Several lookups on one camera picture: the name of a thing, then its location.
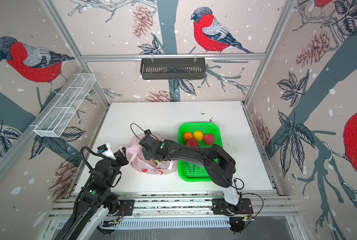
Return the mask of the pink plastic bag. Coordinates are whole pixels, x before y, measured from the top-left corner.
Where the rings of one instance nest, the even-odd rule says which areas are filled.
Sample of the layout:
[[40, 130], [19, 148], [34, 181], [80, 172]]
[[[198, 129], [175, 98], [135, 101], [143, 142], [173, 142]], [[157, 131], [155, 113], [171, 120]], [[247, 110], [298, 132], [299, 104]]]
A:
[[128, 164], [140, 173], [149, 175], [169, 175], [177, 172], [176, 161], [146, 160], [142, 153], [144, 148], [138, 144], [139, 139], [133, 137], [125, 147]]

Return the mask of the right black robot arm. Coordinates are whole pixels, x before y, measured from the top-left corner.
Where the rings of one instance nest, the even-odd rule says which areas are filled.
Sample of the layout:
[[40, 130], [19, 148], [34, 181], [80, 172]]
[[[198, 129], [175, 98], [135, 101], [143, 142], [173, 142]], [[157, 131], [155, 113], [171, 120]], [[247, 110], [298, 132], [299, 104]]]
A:
[[236, 161], [219, 145], [191, 147], [171, 140], [161, 142], [149, 134], [144, 135], [138, 144], [146, 160], [181, 161], [203, 167], [212, 182], [223, 188], [225, 202], [238, 205], [240, 197], [234, 186]]

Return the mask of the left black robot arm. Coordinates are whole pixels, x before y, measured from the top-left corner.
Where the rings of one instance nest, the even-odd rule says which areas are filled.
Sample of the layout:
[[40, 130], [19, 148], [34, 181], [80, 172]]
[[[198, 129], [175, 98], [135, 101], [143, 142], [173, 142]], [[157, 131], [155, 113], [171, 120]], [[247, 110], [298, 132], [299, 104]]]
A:
[[80, 149], [82, 161], [89, 168], [89, 177], [78, 193], [70, 218], [55, 237], [56, 240], [88, 240], [94, 231], [104, 236], [114, 230], [104, 230], [99, 224], [107, 215], [121, 211], [125, 215], [118, 195], [111, 191], [121, 179], [120, 168], [128, 164], [126, 148], [112, 153], [110, 147], [102, 145], [94, 152], [89, 147]]

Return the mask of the orange fruit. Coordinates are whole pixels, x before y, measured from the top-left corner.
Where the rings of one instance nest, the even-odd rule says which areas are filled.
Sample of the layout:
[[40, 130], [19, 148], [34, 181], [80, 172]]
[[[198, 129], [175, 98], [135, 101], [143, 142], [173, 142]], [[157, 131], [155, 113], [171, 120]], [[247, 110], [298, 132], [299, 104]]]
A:
[[183, 141], [186, 143], [188, 140], [193, 138], [193, 134], [190, 132], [186, 132], [183, 134]]

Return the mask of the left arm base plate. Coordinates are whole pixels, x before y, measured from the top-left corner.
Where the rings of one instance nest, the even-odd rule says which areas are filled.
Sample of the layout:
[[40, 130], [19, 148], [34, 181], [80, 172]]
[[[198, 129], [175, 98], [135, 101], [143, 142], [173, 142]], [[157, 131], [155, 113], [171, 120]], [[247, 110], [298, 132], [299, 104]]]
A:
[[108, 217], [125, 217], [131, 216], [134, 208], [134, 200], [112, 200], [104, 203], [97, 209], [96, 215], [107, 213]]

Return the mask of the green plastic basket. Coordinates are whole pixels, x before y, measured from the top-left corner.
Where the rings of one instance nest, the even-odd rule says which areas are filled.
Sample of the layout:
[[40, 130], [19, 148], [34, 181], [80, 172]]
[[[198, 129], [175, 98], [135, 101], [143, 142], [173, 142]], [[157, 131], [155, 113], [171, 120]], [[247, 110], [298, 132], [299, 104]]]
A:
[[[183, 136], [186, 133], [193, 134], [194, 132], [202, 132], [203, 135], [212, 135], [214, 141], [211, 145], [207, 145], [203, 140], [196, 141], [200, 148], [210, 148], [212, 145], [219, 145], [223, 148], [222, 136], [217, 125], [212, 123], [185, 123], [178, 128], [177, 142], [185, 145], [186, 142]], [[211, 179], [203, 167], [195, 164], [178, 161], [177, 172], [180, 178], [186, 182], [210, 182]]]

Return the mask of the red round lychee fruit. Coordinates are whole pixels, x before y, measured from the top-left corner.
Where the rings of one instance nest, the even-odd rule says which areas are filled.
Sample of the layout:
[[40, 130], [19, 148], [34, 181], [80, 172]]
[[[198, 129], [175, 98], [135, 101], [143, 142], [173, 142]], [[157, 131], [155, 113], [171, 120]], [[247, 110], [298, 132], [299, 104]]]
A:
[[203, 137], [203, 142], [208, 145], [211, 146], [214, 143], [214, 136], [211, 134], [206, 134]]

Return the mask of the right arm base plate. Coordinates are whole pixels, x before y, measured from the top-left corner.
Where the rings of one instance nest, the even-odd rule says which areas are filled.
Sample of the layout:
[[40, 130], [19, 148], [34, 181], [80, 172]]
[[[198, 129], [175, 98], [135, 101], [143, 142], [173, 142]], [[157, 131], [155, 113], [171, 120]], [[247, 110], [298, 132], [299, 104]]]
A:
[[251, 200], [240, 198], [237, 205], [227, 203], [224, 199], [212, 199], [212, 212], [214, 215], [232, 217], [234, 215], [253, 215]]

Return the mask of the red dragon fruit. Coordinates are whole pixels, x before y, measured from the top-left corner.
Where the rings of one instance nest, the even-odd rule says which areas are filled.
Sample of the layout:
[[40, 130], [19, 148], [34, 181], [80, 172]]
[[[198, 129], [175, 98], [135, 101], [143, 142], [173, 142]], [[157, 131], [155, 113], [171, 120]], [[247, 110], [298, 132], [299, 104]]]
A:
[[186, 146], [195, 147], [195, 148], [199, 147], [197, 141], [194, 138], [187, 140]]

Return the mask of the yellow lemon fruit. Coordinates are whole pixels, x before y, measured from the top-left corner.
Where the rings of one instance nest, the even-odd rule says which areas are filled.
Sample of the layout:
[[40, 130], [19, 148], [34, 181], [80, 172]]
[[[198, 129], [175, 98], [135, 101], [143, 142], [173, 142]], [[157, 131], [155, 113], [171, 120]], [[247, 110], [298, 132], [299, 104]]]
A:
[[204, 134], [201, 131], [195, 131], [193, 132], [193, 138], [197, 141], [200, 142], [204, 138]]

